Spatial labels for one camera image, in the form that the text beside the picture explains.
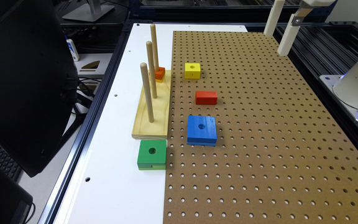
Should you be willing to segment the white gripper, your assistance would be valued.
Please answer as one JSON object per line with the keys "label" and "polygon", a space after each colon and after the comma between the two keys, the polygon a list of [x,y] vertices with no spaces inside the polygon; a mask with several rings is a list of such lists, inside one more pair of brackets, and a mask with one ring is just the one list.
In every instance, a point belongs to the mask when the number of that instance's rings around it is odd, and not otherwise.
{"label": "white gripper", "polygon": [[[311,7],[328,7],[332,3],[334,3],[336,0],[302,0],[307,5]],[[283,9],[285,0],[275,0],[271,10],[270,14],[267,19],[267,23],[264,29],[264,35],[266,37],[272,37],[274,30],[277,26],[278,19],[280,17],[281,11]],[[292,24],[293,20],[295,18],[295,14],[292,14],[290,17],[290,20],[288,21],[287,27],[285,29],[285,32],[282,36],[280,45],[278,47],[278,54],[280,56],[287,56],[293,43],[295,40],[295,37],[300,29],[300,26],[294,26]]]}

